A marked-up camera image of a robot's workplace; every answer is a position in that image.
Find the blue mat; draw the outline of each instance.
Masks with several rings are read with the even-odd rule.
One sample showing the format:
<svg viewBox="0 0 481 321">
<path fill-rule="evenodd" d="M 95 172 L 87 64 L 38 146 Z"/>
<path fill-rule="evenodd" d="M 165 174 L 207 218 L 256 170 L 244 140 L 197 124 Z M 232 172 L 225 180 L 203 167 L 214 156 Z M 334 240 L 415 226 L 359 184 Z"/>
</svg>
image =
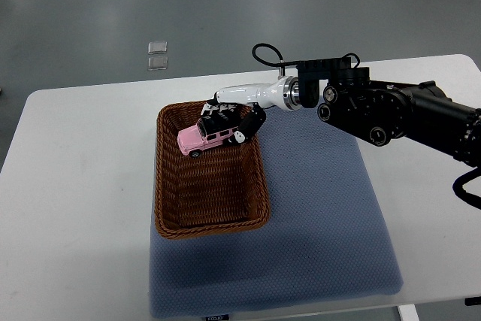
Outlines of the blue mat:
<svg viewBox="0 0 481 321">
<path fill-rule="evenodd" d="M 402 279 L 354 137 L 316 110 L 266 110 L 261 229 L 169 241 L 151 227 L 150 310 L 212 316 L 368 295 Z"/>
</svg>

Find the pink toy car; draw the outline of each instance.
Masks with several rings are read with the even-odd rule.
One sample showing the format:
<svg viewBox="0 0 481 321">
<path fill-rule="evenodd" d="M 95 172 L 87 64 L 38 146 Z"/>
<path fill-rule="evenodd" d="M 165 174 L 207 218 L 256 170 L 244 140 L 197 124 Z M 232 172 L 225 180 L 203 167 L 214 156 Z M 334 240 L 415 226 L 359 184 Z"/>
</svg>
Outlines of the pink toy car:
<svg viewBox="0 0 481 321">
<path fill-rule="evenodd" d="M 184 156 L 197 158 L 204 150 L 222 146 L 222 142 L 237 131 L 241 120 L 235 111 L 202 116 L 195 125 L 179 131 L 177 143 L 180 151 Z"/>
</svg>

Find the cable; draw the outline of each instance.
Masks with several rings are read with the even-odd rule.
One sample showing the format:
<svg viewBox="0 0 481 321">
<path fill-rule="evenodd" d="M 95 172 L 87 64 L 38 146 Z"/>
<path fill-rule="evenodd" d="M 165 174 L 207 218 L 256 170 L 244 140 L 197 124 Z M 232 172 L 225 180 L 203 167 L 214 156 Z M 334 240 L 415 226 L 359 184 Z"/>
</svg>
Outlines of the cable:
<svg viewBox="0 0 481 321">
<path fill-rule="evenodd" d="M 276 52 L 277 56 L 279 57 L 280 62 L 271 63 L 271 62 L 268 62 L 267 60 L 264 60 L 264 59 L 260 58 L 256 54 L 257 49 L 260 48 L 260 47 L 269 48 L 269 49 L 273 50 L 274 52 Z M 253 48 L 253 57 L 256 61 L 262 63 L 263 65 L 266 65 L 268 67 L 281 68 L 281 69 L 285 69 L 286 67 L 289 67 L 291 65 L 297 65 L 301 62 L 299 60 L 294 61 L 294 62 L 284 62 L 283 55 L 280 53 L 280 51 L 274 45 L 270 45 L 270 44 L 267 44 L 267 43 L 256 44 Z"/>
<path fill-rule="evenodd" d="M 267 60 L 264 60 L 261 57 L 259 57 L 257 55 L 257 49 L 259 49 L 261 47 L 273 50 L 277 54 L 277 56 L 279 57 L 279 62 L 278 63 L 272 63 L 272 62 L 268 62 Z M 342 58 L 344 59 L 344 58 L 347 58 L 348 56 L 354 56 L 355 60 L 357 61 L 357 64 L 354 65 L 354 68 L 359 67 L 359 64 L 361 63 L 361 60 L 358 57 L 358 55 L 355 54 L 355 53 L 348 53 L 345 56 L 343 56 Z M 283 55 L 280 53 L 280 51 L 274 45 L 270 45 L 268 43 L 256 44 L 253 47 L 253 57 L 256 61 L 262 63 L 263 65 L 266 65 L 268 67 L 281 68 L 283 70 L 285 70 L 286 67 L 289 67 L 291 65 L 299 65 L 301 63 L 301 60 L 295 60 L 295 61 L 292 61 L 292 62 L 284 62 Z"/>
<path fill-rule="evenodd" d="M 358 57 L 358 55 L 356 53 L 348 53 L 345 56 L 343 56 L 343 59 L 347 58 L 348 56 L 353 56 L 355 58 L 355 60 L 357 61 L 357 64 L 354 65 L 354 68 L 359 67 L 359 64 L 361 64 L 361 59 Z"/>
<path fill-rule="evenodd" d="M 455 180 L 454 184 L 452 185 L 452 190 L 460 199 L 468 203 L 470 206 L 481 210 L 481 197 L 478 195 L 473 195 L 472 193 L 468 193 L 463 188 L 463 185 L 475 178 L 478 178 L 479 176 L 481 176 L 481 168 L 479 167 L 469 171 L 466 174 L 463 174 L 457 180 Z"/>
</svg>

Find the wicker basket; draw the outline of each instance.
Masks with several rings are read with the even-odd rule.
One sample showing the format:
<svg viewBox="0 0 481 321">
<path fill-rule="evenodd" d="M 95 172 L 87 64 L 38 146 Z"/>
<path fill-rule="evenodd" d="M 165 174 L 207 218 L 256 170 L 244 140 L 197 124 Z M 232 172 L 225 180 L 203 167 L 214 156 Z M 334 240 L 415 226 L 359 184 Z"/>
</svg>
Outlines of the wicker basket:
<svg viewBox="0 0 481 321">
<path fill-rule="evenodd" d="M 197 159 L 180 152 L 177 133 L 197 122 L 203 105 L 170 104 L 157 117 L 154 212 L 157 231 L 165 238 L 257 229 L 271 213 L 257 137 L 208 150 Z"/>
</svg>

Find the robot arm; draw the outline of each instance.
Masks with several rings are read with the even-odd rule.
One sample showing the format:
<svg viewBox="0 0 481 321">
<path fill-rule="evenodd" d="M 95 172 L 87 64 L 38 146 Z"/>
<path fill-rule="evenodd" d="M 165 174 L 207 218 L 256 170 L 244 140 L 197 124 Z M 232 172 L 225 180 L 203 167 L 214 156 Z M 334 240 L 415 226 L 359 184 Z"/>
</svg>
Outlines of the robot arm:
<svg viewBox="0 0 481 321">
<path fill-rule="evenodd" d="M 260 59 L 256 55 L 259 47 L 274 50 L 280 62 Z M 295 65 L 298 76 L 280 76 L 272 84 L 224 88 L 207 102 L 204 108 L 221 104 L 253 107 L 261 121 L 253 121 L 257 115 L 244 118 L 245 126 L 241 123 L 239 131 L 248 134 L 245 139 L 252 137 L 265 121 L 262 108 L 315 108 L 320 98 L 319 80 L 327 80 L 323 102 L 317 108 L 321 121 L 378 147 L 406 136 L 475 167 L 454 182 L 453 190 L 463 201 L 481 209 L 481 198 L 463 189 L 467 182 L 481 176 L 481 109 L 453 102 L 434 81 L 416 85 L 371 80 L 369 68 L 359 67 L 360 60 L 353 53 L 341 58 L 284 62 L 275 47 L 257 44 L 253 56 L 262 64 L 281 69 L 281 75 L 286 66 Z M 357 60 L 354 67 L 351 56 Z"/>
</svg>

